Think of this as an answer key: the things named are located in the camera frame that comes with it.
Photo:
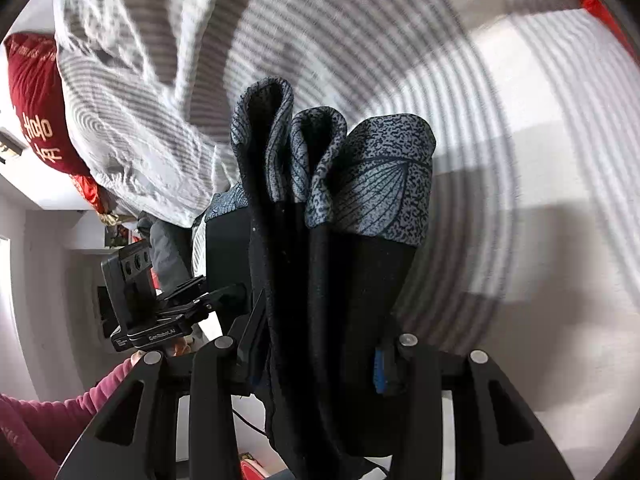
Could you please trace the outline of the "pink sleeved left forearm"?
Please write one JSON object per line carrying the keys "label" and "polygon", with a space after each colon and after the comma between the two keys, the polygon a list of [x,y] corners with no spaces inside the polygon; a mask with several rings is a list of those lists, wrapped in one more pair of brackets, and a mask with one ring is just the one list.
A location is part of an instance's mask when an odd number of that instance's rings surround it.
{"label": "pink sleeved left forearm", "polygon": [[134,368],[128,356],[79,396],[64,401],[1,397],[1,477],[53,479],[77,439]]}

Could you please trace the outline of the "person's left hand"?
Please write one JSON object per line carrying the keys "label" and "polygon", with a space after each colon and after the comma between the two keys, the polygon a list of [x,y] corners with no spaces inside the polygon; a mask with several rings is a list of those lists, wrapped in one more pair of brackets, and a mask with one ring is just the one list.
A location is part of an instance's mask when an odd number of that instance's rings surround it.
{"label": "person's left hand", "polygon": [[[184,356],[194,350],[197,342],[198,341],[193,336],[177,338],[169,341],[168,344],[163,344],[158,349],[158,352],[160,352],[162,356]],[[146,351],[144,350],[137,350],[134,352],[129,358],[131,365],[135,366],[145,355]]]}

